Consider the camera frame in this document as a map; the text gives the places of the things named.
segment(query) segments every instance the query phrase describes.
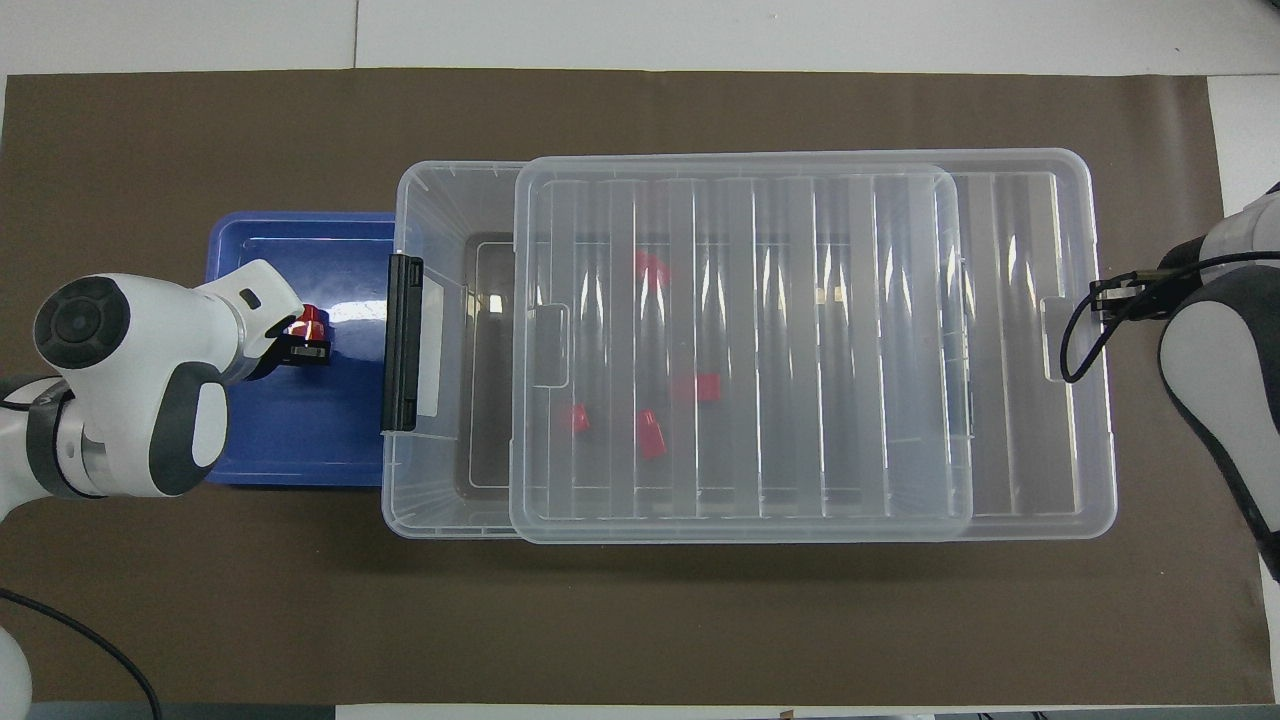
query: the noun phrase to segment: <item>white floor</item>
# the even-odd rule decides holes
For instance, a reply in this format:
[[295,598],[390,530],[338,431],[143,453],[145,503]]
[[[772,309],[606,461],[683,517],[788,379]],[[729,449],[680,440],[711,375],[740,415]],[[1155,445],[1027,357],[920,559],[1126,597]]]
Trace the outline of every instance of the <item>white floor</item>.
[[[1280,181],[1280,10],[1265,0],[0,0],[0,114],[9,74],[426,65],[1217,76],[1224,211]],[[1265,580],[1275,673],[1280,588]],[[404,710],[348,712],[443,716]]]

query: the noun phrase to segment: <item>transparent storage box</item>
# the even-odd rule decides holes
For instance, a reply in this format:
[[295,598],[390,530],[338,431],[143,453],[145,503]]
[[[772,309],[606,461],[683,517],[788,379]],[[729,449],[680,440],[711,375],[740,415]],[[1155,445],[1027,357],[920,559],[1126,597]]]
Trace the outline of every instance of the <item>transparent storage box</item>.
[[426,278],[388,345],[420,355],[388,365],[401,534],[1043,539],[1114,519],[1105,373],[1066,386],[1052,361],[1097,277],[1068,151],[424,163],[396,242]]

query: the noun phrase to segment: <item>brown table surface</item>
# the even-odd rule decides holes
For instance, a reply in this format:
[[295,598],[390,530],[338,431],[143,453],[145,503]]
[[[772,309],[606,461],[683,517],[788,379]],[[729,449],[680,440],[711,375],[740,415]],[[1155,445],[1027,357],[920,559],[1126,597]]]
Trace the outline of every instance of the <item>brown table surface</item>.
[[[95,272],[196,284],[233,210],[390,210],[421,159],[1061,146],[1105,270],[1221,214],[1203,78],[340,70],[12,77],[0,374]],[[829,547],[411,542],[376,492],[41,501],[0,584],[115,639],[172,701],[1270,702],[1257,557],[1164,396],[1160,327],[1111,352],[1120,514],[1096,541]],[[41,698],[134,698],[0,607]]]

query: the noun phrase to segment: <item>blue tray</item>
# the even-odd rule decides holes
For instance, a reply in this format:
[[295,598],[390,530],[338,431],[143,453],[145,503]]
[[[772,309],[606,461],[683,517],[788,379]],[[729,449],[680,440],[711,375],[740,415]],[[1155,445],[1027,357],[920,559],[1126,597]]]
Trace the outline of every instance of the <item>blue tray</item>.
[[209,479],[253,486],[381,483],[390,213],[233,213],[209,236],[205,281],[264,259],[329,313],[328,366],[280,366],[228,388],[227,450]]

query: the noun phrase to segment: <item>red object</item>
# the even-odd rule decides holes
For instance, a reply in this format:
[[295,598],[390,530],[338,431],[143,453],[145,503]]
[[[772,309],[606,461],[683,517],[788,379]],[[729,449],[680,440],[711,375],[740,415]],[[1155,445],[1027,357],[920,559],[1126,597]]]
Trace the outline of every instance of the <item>red object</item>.
[[649,290],[662,290],[671,283],[671,268],[657,256],[636,250],[636,278],[644,279]]
[[579,402],[570,411],[571,423],[573,424],[573,432],[581,433],[590,429],[591,421],[586,419],[586,405]]
[[698,402],[716,402],[719,400],[719,375],[716,373],[698,374]]
[[302,340],[328,340],[329,314],[315,305],[303,305],[302,315],[292,325],[284,328],[284,334]]
[[653,410],[636,413],[636,445],[645,460],[653,460],[667,454],[667,441],[662,437],[662,425]]

